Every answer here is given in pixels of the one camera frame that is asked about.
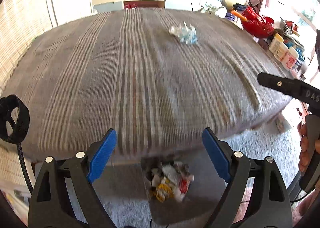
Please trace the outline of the person's right hand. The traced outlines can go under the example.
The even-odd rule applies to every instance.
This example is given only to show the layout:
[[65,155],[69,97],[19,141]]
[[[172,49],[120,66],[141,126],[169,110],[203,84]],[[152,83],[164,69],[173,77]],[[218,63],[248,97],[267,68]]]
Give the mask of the person's right hand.
[[300,147],[301,152],[299,155],[299,171],[304,172],[310,162],[310,156],[308,154],[309,140],[306,134],[306,124],[300,123],[298,125],[298,132],[301,137]]

